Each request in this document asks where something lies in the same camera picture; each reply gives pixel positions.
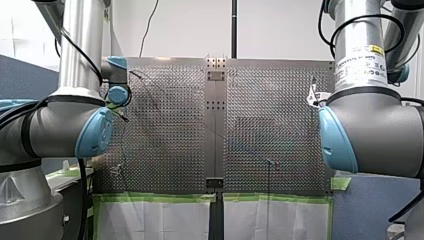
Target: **metal plate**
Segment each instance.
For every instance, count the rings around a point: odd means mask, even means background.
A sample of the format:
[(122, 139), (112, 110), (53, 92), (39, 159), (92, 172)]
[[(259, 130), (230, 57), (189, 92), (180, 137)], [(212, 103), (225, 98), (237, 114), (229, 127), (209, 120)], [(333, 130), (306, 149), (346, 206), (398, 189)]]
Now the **metal plate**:
[(96, 192), (205, 192), (205, 62), (129, 59), (130, 122), (115, 121)]
[(228, 60), (225, 192), (327, 195), (311, 77), (332, 92), (330, 62)]

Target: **sticker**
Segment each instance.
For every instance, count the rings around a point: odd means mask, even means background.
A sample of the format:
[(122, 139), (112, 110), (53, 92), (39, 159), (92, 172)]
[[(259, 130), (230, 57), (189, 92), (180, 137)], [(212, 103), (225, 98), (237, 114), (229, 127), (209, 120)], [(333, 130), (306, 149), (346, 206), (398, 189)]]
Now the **sticker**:
[(352, 53), (336, 64), (337, 85), (368, 81), (387, 83), (386, 59), (382, 48), (371, 45), (355, 48)]
[(374, 52), (384, 56), (384, 49), (377, 45), (366, 45), (363, 47), (355, 47), (351, 49), (351, 53), (354, 55), (364, 53), (364, 52)]
[(382, 56), (384, 56), (384, 49), (376, 45), (370, 46), (370, 52), (380, 53)]

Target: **green tape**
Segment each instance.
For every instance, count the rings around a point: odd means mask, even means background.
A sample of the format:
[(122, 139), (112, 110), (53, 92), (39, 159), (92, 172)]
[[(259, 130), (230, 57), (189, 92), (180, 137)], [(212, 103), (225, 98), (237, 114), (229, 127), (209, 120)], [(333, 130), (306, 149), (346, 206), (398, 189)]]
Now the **green tape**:
[(331, 197), (303, 197), (284, 194), (264, 194), (264, 193), (224, 193), (226, 202), (255, 202), (259, 200), (270, 200), (276, 202), (329, 204)]
[(351, 181), (351, 177), (333, 177), (331, 178), (331, 190), (346, 191)]
[(154, 193), (124, 192), (117, 194), (95, 194), (96, 202), (157, 202), (157, 203), (201, 203), (215, 201), (215, 195), (168, 195)]

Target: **cable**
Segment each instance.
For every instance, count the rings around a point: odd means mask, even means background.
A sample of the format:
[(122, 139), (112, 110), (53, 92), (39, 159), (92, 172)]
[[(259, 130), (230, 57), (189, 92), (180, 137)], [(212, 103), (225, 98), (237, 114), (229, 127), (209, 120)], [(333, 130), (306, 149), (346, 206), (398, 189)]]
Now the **cable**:
[(394, 222), (397, 219), (405, 215), (409, 210), (415, 207), (422, 199), (424, 199), (424, 191), (421, 191), (411, 202), (409, 202), (405, 207), (403, 207), (399, 212), (389, 218), (389, 222)]
[(418, 98), (403, 97), (400, 100), (402, 102), (414, 102), (414, 103), (418, 103), (418, 104), (421, 104), (422, 106), (424, 106), (424, 100), (421, 100), (421, 99), (418, 99)]
[(57, 56), (60, 58), (60, 53), (59, 53), (59, 49), (57, 48), (57, 39), (56, 38), (54, 38), (54, 49), (56, 50)]
[(30, 103), (30, 104), (28, 104), (29, 106), (32, 106), (31, 108), (27, 108), (27, 107), (29, 107), (28, 105), (24, 105), (23, 107), (24, 107), (24, 109), (21, 109), (21, 108), (19, 108), (19, 107), (21, 107), (21, 106), (19, 106), (18, 108), (15, 108), (14, 110), (16, 110), (16, 111), (13, 111), (13, 112), (10, 112), (10, 113), (8, 113), (6, 116), (4, 116), (6, 113), (4, 113), (4, 114), (2, 114), (2, 116), (1, 116), (1, 118), (0, 118), (0, 131), (4, 128), (4, 127), (6, 127), (9, 123), (11, 123), (11, 122), (13, 122), (13, 121), (15, 121), (16, 119), (18, 119), (18, 118), (20, 118), (20, 117), (22, 117), (22, 116), (25, 116), (25, 115), (27, 115), (27, 114), (29, 114), (29, 113), (32, 113), (32, 112), (34, 112), (34, 111), (36, 111), (36, 110), (38, 110), (42, 105), (44, 105), (45, 103), (47, 102), (47, 97), (46, 98), (44, 98), (44, 99), (42, 99), (42, 100), (40, 100), (40, 101), (38, 101), (38, 102), (35, 102), (35, 103)]
[(325, 38), (324, 33), (322, 32), (322, 16), (324, 15), (325, 2), (326, 0), (322, 0), (321, 10), (319, 12), (319, 17), (318, 17), (318, 32), (322, 41), (324, 41), (327, 45), (334, 47), (331, 45), (330, 41), (328, 41), (327, 38)]
[(402, 25), (402, 22), (399, 21), (397, 18), (393, 17), (393, 16), (389, 16), (389, 15), (385, 15), (385, 14), (368, 14), (368, 15), (362, 15), (362, 16), (358, 16), (358, 17), (354, 17), (346, 22), (344, 22), (342, 25), (340, 25), (336, 31), (334, 31), (333, 36), (331, 37), (330, 40), (330, 51), (331, 51), (331, 55), (335, 58), (336, 57), (336, 53), (334, 51), (335, 49), (335, 45), (334, 42), (336, 40), (336, 37), (339, 35), (339, 33), (348, 25), (354, 23), (357, 20), (363, 19), (363, 18), (384, 18), (384, 19), (388, 19), (392, 22), (394, 22), (400, 30), (400, 38), (399, 41), (395, 44), (395, 46), (385, 50), (386, 53), (389, 53), (391, 51), (393, 51), (394, 49), (396, 49), (405, 39), (405, 28)]
[(97, 75), (101, 86), (103, 84), (103, 76), (100, 70), (97, 68), (96, 64), (94, 64), (90, 57), (74, 41), (72, 41), (71, 37), (65, 29), (62, 28), (60, 32), (62, 33), (62, 36), (64, 36), (66, 40), (68, 40), (68, 42), (88, 61), (88, 63), (90, 63), (90, 66), (93, 69), (94, 73)]
[(36, 104), (37, 104), (37, 101), (34, 101), (34, 102), (24, 103), (22, 105), (9, 109), (8, 111), (0, 115), (0, 124), (10, 119), (12, 116), (16, 114), (19, 114), (23, 111), (33, 108)]
[(147, 21), (147, 28), (146, 28), (146, 32), (144, 33), (143, 40), (141, 41), (140, 54), (138, 55), (138, 57), (141, 57), (141, 54), (143, 53), (144, 41), (146, 40), (147, 34), (149, 33), (150, 22), (152, 21), (153, 15), (155, 14), (156, 9), (158, 8), (158, 4), (159, 4), (159, 0), (156, 0), (155, 7), (153, 8), (152, 13), (150, 14), (149, 21)]
[(88, 192), (87, 173), (85, 171), (84, 159), (78, 158), (78, 166), (81, 174), (81, 223), (78, 232), (78, 240), (83, 240), (85, 235), (85, 225), (87, 222)]

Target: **metal pole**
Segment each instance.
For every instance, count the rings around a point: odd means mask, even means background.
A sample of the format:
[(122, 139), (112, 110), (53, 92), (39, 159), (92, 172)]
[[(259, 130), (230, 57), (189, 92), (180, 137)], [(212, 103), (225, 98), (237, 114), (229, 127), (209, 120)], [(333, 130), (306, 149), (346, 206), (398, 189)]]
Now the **metal pole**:
[(44, 2), (44, 1), (34, 1), (38, 9), (43, 15), (43, 18), (46, 20), (47, 25), (52, 30), (53, 35), (59, 43), (61, 43), (62, 35), (60, 34), (60, 29), (62, 27), (62, 16), (64, 11), (65, 4), (61, 0)]
[(231, 58), (237, 58), (237, 0), (233, 0), (231, 16)]
[[(329, 13), (335, 19), (336, 27), (339, 27), (354, 17), (381, 13), (380, 7), (384, 2), (385, 0), (331, 0)], [(361, 71), (363, 72), (365, 69), (362, 65), (367, 64), (366, 57), (372, 54), (365, 49), (370, 47), (384, 49), (383, 30), (379, 18), (360, 19), (347, 25), (338, 34), (336, 38), (336, 91), (363, 86), (387, 86), (387, 77), (384, 77), (387, 74), (383, 55), (378, 57), (378, 62), (373, 62), (373, 65), (376, 63), (382, 65), (378, 78), (376, 75), (361, 75)], [(363, 57), (364, 61), (352, 61), (355, 56)]]
[[(403, 23), (405, 28), (405, 40), (393, 51), (387, 53), (387, 69), (389, 72), (396, 72), (402, 70), (399, 68), (408, 58), (415, 41), (417, 40), (418, 33), (424, 23), (424, 8), (418, 10), (403, 10), (394, 8), (393, 17), (396, 17)], [(399, 40), (399, 27), (390, 22), (387, 27), (387, 32), (384, 40), (386, 49), (393, 47)]]
[[(66, 1), (63, 28), (73, 42), (101, 68), (103, 0)], [(99, 79), (90, 63), (65, 37), (62, 37), (59, 87), (52, 95), (82, 96), (102, 100)]]

